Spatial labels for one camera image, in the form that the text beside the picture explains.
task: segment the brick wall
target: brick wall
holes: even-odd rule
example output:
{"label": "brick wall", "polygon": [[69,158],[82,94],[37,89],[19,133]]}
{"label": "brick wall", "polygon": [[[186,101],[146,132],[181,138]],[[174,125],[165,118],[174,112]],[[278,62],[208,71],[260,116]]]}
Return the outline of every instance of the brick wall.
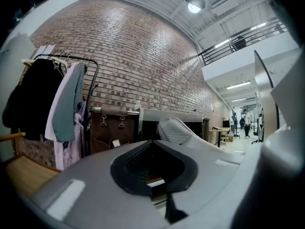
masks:
{"label": "brick wall", "polygon": [[[222,126],[225,105],[204,83],[194,43],[162,17],[119,0],[81,0],[31,36],[36,47],[95,59],[100,70],[91,105],[118,105],[198,113]],[[84,95],[95,71],[89,64]]]}

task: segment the paper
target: paper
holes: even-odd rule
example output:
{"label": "paper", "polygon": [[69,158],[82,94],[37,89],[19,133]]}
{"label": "paper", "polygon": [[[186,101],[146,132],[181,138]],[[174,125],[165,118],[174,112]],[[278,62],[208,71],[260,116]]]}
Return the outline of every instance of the paper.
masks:
{"label": "paper", "polygon": [[118,147],[118,146],[121,146],[121,144],[120,144],[120,141],[117,139],[117,140],[113,140],[113,146],[114,147]]}
{"label": "paper", "polygon": [[[54,47],[55,47],[55,45],[40,46],[33,58],[35,58],[39,54],[50,54],[53,51]],[[48,57],[47,56],[40,56],[39,58],[40,59],[47,59]]]}

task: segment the black jacket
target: black jacket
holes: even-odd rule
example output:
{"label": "black jacket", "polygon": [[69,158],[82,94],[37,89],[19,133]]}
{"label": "black jacket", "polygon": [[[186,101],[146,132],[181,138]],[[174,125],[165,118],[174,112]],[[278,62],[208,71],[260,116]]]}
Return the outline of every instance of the black jacket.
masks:
{"label": "black jacket", "polygon": [[63,79],[52,60],[37,59],[11,93],[2,120],[6,127],[25,132],[25,138],[40,140],[49,111]]}
{"label": "black jacket", "polygon": [[244,124],[245,124],[245,120],[244,118],[241,118],[239,121],[240,127],[243,128]]}

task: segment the bottle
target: bottle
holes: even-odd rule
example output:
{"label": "bottle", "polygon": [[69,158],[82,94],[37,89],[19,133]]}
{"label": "bottle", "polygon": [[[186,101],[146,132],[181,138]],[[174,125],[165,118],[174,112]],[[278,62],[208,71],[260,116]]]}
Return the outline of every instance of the bottle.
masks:
{"label": "bottle", "polygon": [[136,102],[135,105],[134,105],[134,110],[135,110],[135,111],[139,111],[140,108],[141,108],[140,100],[137,100],[137,102]]}

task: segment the fluorescent light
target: fluorescent light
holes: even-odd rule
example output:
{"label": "fluorescent light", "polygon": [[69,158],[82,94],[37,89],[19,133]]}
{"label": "fluorescent light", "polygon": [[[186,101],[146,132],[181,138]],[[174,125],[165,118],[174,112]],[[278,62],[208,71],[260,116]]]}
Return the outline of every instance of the fluorescent light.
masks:
{"label": "fluorescent light", "polygon": [[246,99],[246,98],[236,99],[236,100],[233,100],[233,102],[241,101],[241,100],[245,100],[245,99]]}
{"label": "fluorescent light", "polygon": [[217,45],[215,46],[215,48],[219,48],[220,46],[222,46],[222,45],[228,43],[230,40],[231,40],[231,38],[229,38],[229,39],[227,39],[227,40],[225,40],[225,41],[223,41],[223,42],[217,44]]}
{"label": "fluorescent light", "polygon": [[228,86],[227,89],[232,89],[232,88],[236,88],[236,87],[239,87],[239,86],[244,86],[244,85],[248,85],[250,84],[251,82],[244,82],[244,83],[241,83],[241,84],[238,84],[238,85],[234,85],[234,86]]}
{"label": "fluorescent light", "polygon": [[266,24],[267,24],[267,22],[262,23],[262,24],[258,25],[257,27],[259,28],[259,27],[265,26]]}
{"label": "fluorescent light", "polygon": [[192,13],[198,13],[201,10],[201,8],[198,8],[197,6],[192,5],[190,3],[188,5],[188,8],[189,8],[189,11],[191,11]]}

